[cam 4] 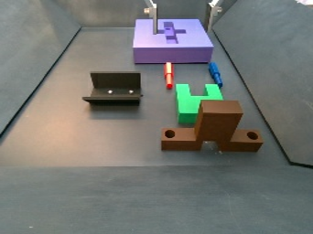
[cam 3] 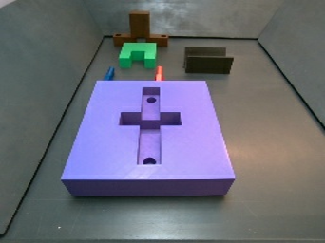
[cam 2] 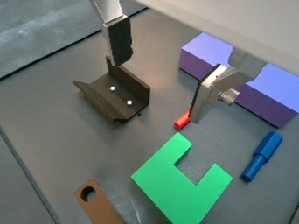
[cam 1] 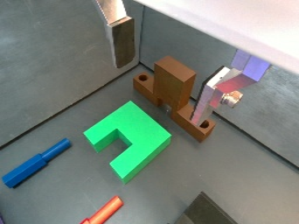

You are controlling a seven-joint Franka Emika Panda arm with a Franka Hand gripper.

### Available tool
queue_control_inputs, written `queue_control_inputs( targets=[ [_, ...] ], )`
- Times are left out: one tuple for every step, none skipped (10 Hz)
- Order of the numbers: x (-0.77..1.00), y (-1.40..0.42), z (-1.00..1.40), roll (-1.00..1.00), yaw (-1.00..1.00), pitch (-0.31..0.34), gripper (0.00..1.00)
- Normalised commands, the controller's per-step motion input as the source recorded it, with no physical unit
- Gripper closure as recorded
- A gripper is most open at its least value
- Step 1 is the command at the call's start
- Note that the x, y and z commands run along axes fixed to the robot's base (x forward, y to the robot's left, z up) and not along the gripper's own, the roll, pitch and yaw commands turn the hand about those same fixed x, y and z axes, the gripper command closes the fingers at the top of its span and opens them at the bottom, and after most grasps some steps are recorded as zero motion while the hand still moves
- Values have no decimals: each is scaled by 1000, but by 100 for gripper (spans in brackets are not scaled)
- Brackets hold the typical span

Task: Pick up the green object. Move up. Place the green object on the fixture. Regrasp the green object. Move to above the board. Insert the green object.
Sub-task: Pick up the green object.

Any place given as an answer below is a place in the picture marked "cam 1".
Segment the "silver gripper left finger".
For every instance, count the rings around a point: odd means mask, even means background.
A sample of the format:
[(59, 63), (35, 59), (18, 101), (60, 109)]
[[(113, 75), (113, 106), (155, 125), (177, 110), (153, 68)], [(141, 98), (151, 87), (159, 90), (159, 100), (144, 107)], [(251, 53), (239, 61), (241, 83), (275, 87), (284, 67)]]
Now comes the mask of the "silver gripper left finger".
[(123, 0), (93, 0), (101, 16), (116, 68), (124, 67), (136, 56), (135, 20), (127, 15)]

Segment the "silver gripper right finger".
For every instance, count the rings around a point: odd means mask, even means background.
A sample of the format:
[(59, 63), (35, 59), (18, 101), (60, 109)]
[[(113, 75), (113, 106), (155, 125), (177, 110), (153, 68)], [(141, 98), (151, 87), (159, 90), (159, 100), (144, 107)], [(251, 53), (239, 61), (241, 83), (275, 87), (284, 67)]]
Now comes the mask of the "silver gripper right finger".
[(239, 90), (257, 83), (268, 68), (267, 61), (236, 50), (231, 67), (221, 66), (201, 85), (191, 122), (201, 125), (219, 105), (233, 108), (243, 97)]

